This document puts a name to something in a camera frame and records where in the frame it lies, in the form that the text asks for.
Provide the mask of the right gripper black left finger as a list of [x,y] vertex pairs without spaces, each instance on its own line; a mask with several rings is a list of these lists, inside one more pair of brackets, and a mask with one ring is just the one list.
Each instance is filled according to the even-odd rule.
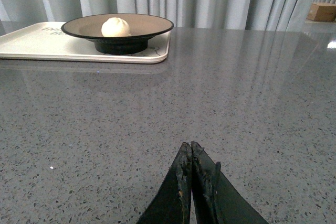
[[192,149],[182,143],[160,189],[137,223],[189,223]]

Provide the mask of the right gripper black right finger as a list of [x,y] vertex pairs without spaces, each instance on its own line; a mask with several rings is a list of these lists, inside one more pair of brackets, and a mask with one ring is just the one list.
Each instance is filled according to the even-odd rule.
[[197,223],[267,223],[204,149],[192,142],[192,193]]

